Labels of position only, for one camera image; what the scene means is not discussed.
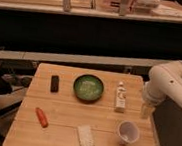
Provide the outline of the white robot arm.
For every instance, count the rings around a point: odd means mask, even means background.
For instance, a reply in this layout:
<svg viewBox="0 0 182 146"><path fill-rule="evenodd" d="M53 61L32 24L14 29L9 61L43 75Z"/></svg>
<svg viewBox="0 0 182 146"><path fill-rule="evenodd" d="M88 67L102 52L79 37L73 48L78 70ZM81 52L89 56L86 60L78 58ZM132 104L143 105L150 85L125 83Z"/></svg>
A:
<svg viewBox="0 0 182 146"><path fill-rule="evenodd" d="M182 108L182 60L158 64L149 70L149 81L142 88L140 117L147 119L165 98Z"/></svg>

